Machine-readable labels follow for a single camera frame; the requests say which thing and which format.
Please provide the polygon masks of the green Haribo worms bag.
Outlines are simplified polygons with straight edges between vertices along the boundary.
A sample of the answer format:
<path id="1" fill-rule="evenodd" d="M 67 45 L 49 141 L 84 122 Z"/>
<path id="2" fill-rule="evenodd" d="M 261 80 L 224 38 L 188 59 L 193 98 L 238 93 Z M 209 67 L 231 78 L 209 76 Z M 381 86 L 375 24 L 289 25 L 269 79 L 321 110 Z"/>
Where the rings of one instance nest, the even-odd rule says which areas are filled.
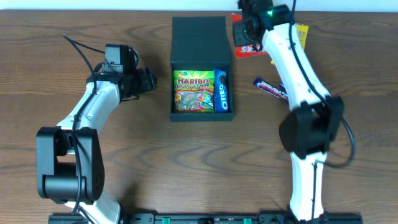
<path id="1" fill-rule="evenodd" d="M 174 112 L 214 113 L 215 73 L 174 70 Z"/>

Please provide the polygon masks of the dark green box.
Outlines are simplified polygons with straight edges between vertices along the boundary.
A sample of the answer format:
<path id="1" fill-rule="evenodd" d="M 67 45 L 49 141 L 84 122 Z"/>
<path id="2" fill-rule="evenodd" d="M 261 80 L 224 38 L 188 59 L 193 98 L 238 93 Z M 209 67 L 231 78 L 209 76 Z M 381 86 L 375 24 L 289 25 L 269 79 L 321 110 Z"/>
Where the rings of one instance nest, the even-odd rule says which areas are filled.
<path id="1" fill-rule="evenodd" d="M 227 113 L 176 113 L 174 103 L 174 81 L 170 83 L 170 113 L 174 122 L 232 121 L 233 73 L 232 55 L 226 33 L 226 18 L 173 17 L 170 68 L 176 70 L 212 70 L 226 72 Z"/>

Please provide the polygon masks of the yellow seed snack bag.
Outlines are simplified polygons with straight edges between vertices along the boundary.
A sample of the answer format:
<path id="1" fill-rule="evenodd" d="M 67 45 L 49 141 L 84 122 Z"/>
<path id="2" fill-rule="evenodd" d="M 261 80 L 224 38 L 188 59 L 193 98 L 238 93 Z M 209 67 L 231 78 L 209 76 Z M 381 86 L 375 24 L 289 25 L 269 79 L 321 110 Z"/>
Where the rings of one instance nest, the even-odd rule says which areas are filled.
<path id="1" fill-rule="evenodd" d="M 308 35 L 308 26 L 294 24 L 289 30 L 290 24 L 285 23 L 276 25 L 264 34 L 263 44 L 269 54 L 271 63 L 274 65 L 289 65 L 294 60 L 294 55 L 290 44 L 290 35 L 295 44 L 298 55 L 305 54 L 304 48 Z"/>

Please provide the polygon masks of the red Hacks candy bag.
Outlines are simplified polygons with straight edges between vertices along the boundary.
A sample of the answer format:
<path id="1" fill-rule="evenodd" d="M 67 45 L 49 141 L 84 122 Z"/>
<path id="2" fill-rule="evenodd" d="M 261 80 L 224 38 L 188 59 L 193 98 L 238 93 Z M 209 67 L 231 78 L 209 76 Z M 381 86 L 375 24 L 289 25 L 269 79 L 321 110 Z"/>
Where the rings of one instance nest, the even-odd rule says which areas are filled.
<path id="1" fill-rule="evenodd" d="M 241 22 L 242 19 L 243 19 L 242 15 L 238 15 L 235 13 L 231 14 L 231 20 L 232 20 L 233 24 L 237 23 L 237 22 Z M 235 53 L 235 56 L 237 59 L 260 56 L 260 55 L 267 55 L 267 52 L 264 50 L 262 50 L 260 52 L 256 52 L 255 50 L 253 50 L 251 45 L 236 47 L 234 53 Z"/>

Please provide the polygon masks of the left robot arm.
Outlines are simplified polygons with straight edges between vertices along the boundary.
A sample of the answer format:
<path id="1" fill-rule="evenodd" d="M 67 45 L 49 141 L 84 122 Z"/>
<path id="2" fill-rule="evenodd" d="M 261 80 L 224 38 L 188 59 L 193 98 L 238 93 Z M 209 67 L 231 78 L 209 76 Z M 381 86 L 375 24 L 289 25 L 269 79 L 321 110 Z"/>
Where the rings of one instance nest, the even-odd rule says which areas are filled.
<path id="1" fill-rule="evenodd" d="M 83 217 L 82 222 L 123 222 L 120 204 L 104 189 L 99 135 L 119 104 L 156 89 L 152 71 L 138 64 L 139 55 L 132 47 L 106 45 L 104 62 L 93 69 L 71 113 L 36 134 L 39 196 L 70 207 Z"/>

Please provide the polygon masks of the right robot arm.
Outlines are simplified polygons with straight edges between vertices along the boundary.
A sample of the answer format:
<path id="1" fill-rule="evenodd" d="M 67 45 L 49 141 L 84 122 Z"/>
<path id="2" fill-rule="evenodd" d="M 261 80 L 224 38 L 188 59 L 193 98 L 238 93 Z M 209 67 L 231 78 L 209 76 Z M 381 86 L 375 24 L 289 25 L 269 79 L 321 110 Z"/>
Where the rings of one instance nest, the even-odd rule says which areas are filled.
<path id="1" fill-rule="evenodd" d="M 315 74 L 299 40 L 294 8 L 269 1 L 238 1 L 242 20 L 233 25 L 234 44 L 265 50 L 284 84 L 289 114 L 279 136 L 292 161 L 289 220 L 325 223 L 323 168 L 330 144 L 344 121 L 341 97 L 332 97 Z"/>

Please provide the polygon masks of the blue Oreo cookie pack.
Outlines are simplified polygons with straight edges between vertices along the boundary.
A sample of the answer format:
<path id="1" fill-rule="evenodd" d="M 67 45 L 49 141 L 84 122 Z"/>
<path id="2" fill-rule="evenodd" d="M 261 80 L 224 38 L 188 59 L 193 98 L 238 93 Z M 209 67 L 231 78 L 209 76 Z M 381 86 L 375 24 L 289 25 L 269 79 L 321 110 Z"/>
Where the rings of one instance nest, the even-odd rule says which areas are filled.
<path id="1" fill-rule="evenodd" d="M 215 75 L 215 112 L 226 113 L 228 108 L 228 77 L 225 71 L 214 68 Z"/>

